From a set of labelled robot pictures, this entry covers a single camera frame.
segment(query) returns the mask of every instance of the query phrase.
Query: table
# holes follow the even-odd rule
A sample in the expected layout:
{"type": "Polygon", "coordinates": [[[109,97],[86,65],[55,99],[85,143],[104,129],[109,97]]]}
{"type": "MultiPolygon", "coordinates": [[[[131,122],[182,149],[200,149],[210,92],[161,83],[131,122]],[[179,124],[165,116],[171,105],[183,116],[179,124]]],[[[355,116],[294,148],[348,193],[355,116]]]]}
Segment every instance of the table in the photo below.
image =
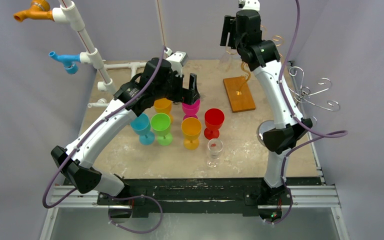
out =
{"type": "MultiPolygon", "coordinates": [[[[127,61],[111,61],[107,64],[126,63],[127,61]]],[[[161,146],[155,141],[144,146],[139,143],[139,137],[130,126],[122,129],[104,148],[95,162],[95,166],[106,172],[118,174],[130,179],[148,178],[244,178],[263,177],[267,169],[268,150],[261,145],[256,137],[257,127],[263,121],[272,120],[273,114],[265,93],[252,76],[248,81],[256,110],[232,113],[228,97],[223,85],[224,78],[237,77],[244,72],[241,62],[234,59],[228,71],[218,68],[218,60],[189,60],[183,68],[184,86],[189,82],[189,73],[197,75],[197,87],[201,94],[200,110],[197,114],[202,123],[199,137],[200,145],[196,150],[188,150],[183,146],[181,123],[184,116],[180,104],[173,105],[171,114],[174,122],[171,126],[173,142],[169,146],[161,146]],[[204,137],[204,114],[210,108],[219,108],[224,112],[225,121],[220,129],[220,140],[224,144],[224,153],[220,164],[215,168],[205,165],[207,159],[206,146],[208,140],[204,137]]],[[[128,68],[110,69],[109,75],[116,87],[130,80],[131,71],[128,68]]],[[[285,71],[288,86],[292,88],[292,80],[285,71]]],[[[108,101],[111,95],[97,89],[97,83],[102,81],[96,75],[89,102],[95,103],[101,98],[108,101]]],[[[88,108],[81,128],[83,133],[105,110],[103,107],[88,108]]],[[[151,118],[156,114],[153,108],[145,113],[151,118]]],[[[307,141],[304,136],[300,141],[307,141]]],[[[294,152],[286,171],[289,177],[318,176],[316,164],[310,145],[294,152]]]]}

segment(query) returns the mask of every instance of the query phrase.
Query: plastic cup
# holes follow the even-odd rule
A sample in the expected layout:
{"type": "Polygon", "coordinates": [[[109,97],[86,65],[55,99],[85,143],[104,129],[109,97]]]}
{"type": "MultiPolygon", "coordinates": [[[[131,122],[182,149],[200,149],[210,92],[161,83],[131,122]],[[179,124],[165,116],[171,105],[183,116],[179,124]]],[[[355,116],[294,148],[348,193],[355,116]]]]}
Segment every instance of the plastic cup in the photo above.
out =
{"type": "Polygon", "coordinates": [[[208,159],[206,165],[215,168],[220,163],[220,157],[223,153],[223,142],[218,138],[211,139],[207,144],[208,159]]]}
{"type": "Polygon", "coordinates": [[[139,135],[139,142],[143,145],[150,145],[155,140],[155,135],[151,132],[150,118],[142,113],[130,123],[133,131],[139,135]]]}
{"type": "Polygon", "coordinates": [[[216,139],[220,136],[219,129],[225,121],[225,114],[218,108],[211,108],[205,112],[204,136],[206,139],[216,139]]]}
{"type": "Polygon", "coordinates": [[[161,98],[153,103],[153,108],[159,114],[167,114],[170,117],[170,122],[173,123],[174,119],[170,114],[170,111],[172,110],[172,104],[172,101],[168,100],[167,98],[161,98]]]}
{"type": "Polygon", "coordinates": [[[188,104],[185,104],[185,103],[182,103],[181,104],[181,109],[183,110],[184,112],[184,117],[183,117],[183,120],[187,119],[187,118],[198,118],[197,117],[197,113],[198,111],[200,110],[200,105],[201,105],[201,100],[196,100],[194,104],[192,105],[188,105],[188,104]]]}
{"type": "Polygon", "coordinates": [[[151,118],[151,127],[158,136],[156,141],[162,146],[167,146],[173,141],[170,133],[171,124],[169,115],[165,113],[157,113],[151,118]]]}
{"type": "Polygon", "coordinates": [[[183,146],[189,150],[195,150],[200,145],[201,122],[194,117],[188,117],[181,123],[181,131],[184,136],[183,146]]]}

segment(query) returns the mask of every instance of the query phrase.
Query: blue faucet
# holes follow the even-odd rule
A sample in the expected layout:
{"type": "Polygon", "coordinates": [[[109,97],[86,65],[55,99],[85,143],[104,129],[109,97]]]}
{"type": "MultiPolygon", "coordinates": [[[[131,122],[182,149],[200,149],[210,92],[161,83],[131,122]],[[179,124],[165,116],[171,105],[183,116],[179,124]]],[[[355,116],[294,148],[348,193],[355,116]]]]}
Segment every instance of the blue faucet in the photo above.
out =
{"type": "Polygon", "coordinates": [[[76,65],[75,62],[80,62],[80,54],[58,56],[54,51],[51,51],[49,53],[49,57],[51,57],[55,61],[62,63],[62,65],[64,65],[65,71],[67,71],[68,74],[75,74],[79,70],[79,67],[76,65]]]}

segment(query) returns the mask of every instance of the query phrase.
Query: gray floor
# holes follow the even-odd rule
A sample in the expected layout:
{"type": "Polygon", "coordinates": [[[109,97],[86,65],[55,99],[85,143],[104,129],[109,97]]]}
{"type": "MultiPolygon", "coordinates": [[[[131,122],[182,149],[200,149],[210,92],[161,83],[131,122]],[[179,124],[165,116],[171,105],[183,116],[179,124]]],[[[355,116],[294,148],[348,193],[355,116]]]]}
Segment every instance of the gray floor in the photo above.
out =
{"type": "MultiPolygon", "coordinates": [[[[293,208],[278,225],[271,226],[259,217],[241,214],[164,214],[162,224],[149,234],[134,234],[108,224],[105,208],[62,208],[58,211],[52,240],[337,240],[330,208],[293,208]]],[[[132,218],[124,226],[147,230],[158,221],[132,218]]]]}

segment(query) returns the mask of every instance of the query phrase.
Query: wooden board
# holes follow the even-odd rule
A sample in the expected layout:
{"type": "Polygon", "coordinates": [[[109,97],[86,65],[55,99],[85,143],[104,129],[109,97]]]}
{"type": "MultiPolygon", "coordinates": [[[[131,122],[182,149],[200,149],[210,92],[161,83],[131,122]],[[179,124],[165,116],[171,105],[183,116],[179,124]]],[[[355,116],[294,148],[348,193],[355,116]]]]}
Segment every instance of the wooden board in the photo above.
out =
{"type": "Polygon", "coordinates": [[[251,111],[256,109],[253,96],[251,95],[248,83],[242,76],[230,77],[223,79],[224,88],[226,88],[227,97],[229,98],[232,113],[251,111]]]}

